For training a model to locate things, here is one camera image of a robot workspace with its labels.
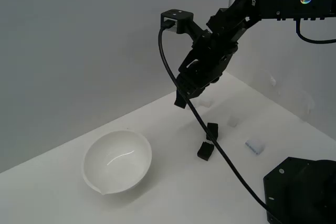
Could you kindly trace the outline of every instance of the white table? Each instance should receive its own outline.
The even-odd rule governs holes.
[[[219,143],[255,192],[264,199],[262,178],[288,156],[336,160],[336,142],[225,73],[198,110],[219,124]],[[239,183],[215,150],[206,162],[196,153],[205,133],[190,110],[160,98],[43,155],[0,174],[0,223],[267,223],[265,211]],[[228,117],[239,117],[236,128]],[[148,138],[153,161],[133,190],[105,195],[81,177],[84,153],[99,137],[132,129]],[[259,156],[248,138],[266,142]]]

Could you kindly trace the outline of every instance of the black block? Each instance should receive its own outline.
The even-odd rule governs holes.
[[[214,150],[215,146],[213,144],[209,144],[207,142],[203,142],[201,148],[198,150],[197,155],[201,159],[208,161],[212,151]]]
[[[207,124],[208,129],[210,130],[212,136],[214,136],[215,140],[218,139],[218,123],[208,123]]]

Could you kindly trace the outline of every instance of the black wire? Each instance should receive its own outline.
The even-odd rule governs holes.
[[[313,40],[308,39],[303,36],[300,32],[300,19],[296,20],[296,33],[298,34],[299,38],[304,40],[305,42],[312,43],[312,44],[331,44],[336,43],[336,39],[327,39],[327,40]]]
[[[163,47],[162,47],[162,33],[165,30],[165,28],[161,28],[159,31],[159,51],[160,51],[160,56],[162,59],[162,62],[164,64],[164,67],[166,68],[170,78],[172,79],[173,83],[175,84],[178,92],[180,93],[180,95],[182,96],[182,98],[185,100],[185,102],[188,104],[189,108],[191,109],[191,111],[194,113],[196,119],[198,120],[199,124],[201,125],[201,127],[203,128],[203,130],[205,131],[205,133],[209,136],[210,140],[213,142],[213,144],[215,145],[215,147],[218,149],[219,153],[223,156],[223,158],[225,159],[225,161],[227,162],[227,164],[229,165],[229,167],[231,168],[231,170],[234,172],[234,174],[237,176],[237,178],[239,179],[239,181],[242,183],[242,185],[246,188],[246,190],[252,195],[252,197],[269,213],[273,216],[273,218],[275,220],[277,220],[280,224],[282,223],[278,218],[275,217],[275,215],[273,214],[273,212],[269,209],[269,207],[256,195],[256,193],[252,190],[252,188],[250,188],[250,186],[246,183],[246,181],[243,179],[243,177],[240,175],[240,173],[238,172],[238,170],[236,169],[236,167],[234,166],[234,164],[231,162],[231,160],[229,159],[229,157],[226,155],[226,153],[223,151],[223,149],[221,148],[221,146],[217,143],[217,141],[215,140],[215,138],[213,137],[211,131],[207,128],[207,126],[205,125],[205,123],[203,122],[202,118],[200,117],[199,113],[196,111],[195,107],[193,106],[193,104],[191,103],[190,99],[185,95],[184,91],[182,89],[180,89],[176,78],[174,77],[174,74],[172,72],[172,70],[170,69],[166,57],[164,55],[163,52]]]

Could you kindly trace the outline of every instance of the white block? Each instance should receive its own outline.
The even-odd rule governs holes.
[[[239,122],[239,118],[231,115],[229,120],[227,121],[227,125],[234,128],[237,126],[238,122]]]
[[[250,138],[245,143],[251,151],[253,151],[256,155],[259,155],[265,149],[265,143],[257,138]]]

